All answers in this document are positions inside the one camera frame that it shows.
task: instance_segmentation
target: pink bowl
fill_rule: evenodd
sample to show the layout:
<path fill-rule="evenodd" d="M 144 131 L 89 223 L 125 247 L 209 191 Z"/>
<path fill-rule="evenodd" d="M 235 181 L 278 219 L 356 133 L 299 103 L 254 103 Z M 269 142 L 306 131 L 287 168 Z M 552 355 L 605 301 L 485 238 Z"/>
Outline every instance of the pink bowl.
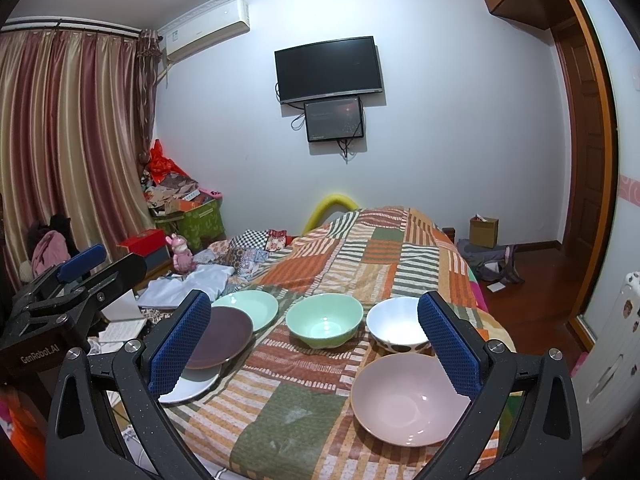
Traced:
<path fill-rule="evenodd" d="M 446 439 L 469 402 L 453 389 L 440 361 L 423 354 L 376 359 L 351 388 L 359 423 L 396 446 L 428 446 Z"/>

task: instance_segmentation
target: white plate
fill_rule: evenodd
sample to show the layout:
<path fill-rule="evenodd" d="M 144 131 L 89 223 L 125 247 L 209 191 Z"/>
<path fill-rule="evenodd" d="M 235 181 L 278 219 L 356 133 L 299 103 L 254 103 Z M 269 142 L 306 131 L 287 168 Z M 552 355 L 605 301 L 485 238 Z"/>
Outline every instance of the white plate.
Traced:
<path fill-rule="evenodd" d="M 251 318 L 254 332 L 262 330 L 278 315 L 278 301 L 261 290 L 240 290 L 218 298 L 211 306 L 232 306 Z"/>
<path fill-rule="evenodd" d="M 158 401 L 161 404 L 174 404 L 193 399 L 193 397 L 206 392 L 216 382 L 220 377 L 220 370 L 222 370 L 221 365 L 203 370 L 187 370 L 185 368 L 175 388 L 170 393 L 160 396 Z"/>

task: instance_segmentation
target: wooden floor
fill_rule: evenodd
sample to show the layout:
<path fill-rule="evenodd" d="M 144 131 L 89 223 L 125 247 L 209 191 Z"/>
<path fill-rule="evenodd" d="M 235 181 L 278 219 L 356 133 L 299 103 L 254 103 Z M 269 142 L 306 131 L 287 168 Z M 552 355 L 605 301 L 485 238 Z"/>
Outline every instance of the wooden floor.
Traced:
<path fill-rule="evenodd" d="M 555 249 L 516 253 L 515 261 L 525 283 L 491 292 L 481 282 L 489 313 L 507 329 L 518 352 L 540 355 L 558 348 L 570 370 L 582 349 L 564 324 L 583 272 Z"/>

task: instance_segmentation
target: air conditioner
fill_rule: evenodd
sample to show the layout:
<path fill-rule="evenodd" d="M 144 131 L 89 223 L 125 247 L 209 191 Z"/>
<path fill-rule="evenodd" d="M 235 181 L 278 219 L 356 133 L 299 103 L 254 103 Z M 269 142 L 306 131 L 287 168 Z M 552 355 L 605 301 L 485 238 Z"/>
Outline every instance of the air conditioner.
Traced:
<path fill-rule="evenodd" d="M 175 63 L 249 30 L 249 6 L 243 0 L 236 0 L 205 12 L 169 32 L 166 56 Z"/>

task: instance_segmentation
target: metal screw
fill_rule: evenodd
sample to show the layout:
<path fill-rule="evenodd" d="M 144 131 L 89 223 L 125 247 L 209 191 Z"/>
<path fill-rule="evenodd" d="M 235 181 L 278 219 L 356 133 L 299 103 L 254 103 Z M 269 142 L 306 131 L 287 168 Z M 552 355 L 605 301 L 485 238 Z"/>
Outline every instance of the metal screw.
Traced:
<path fill-rule="evenodd" d="M 551 350 L 549 350 L 549 357 L 551 357 L 554 361 L 559 361 L 560 359 L 562 359 L 562 352 L 557 348 L 552 348 Z"/>
<path fill-rule="evenodd" d="M 501 354 L 504 352 L 504 343 L 497 339 L 489 339 L 489 341 L 487 341 L 487 346 L 494 354 Z"/>
<path fill-rule="evenodd" d="M 141 345 L 142 344 L 140 343 L 140 341 L 138 341 L 137 339 L 132 339 L 131 341 L 127 341 L 126 343 L 124 343 L 124 351 L 133 354 L 140 350 Z"/>
<path fill-rule="evenodd" d="M 66 353 L 66 358 L 71 360 L 77 359 L 81 351 L 82 351 L 81 349 L 75 346 Z"/>

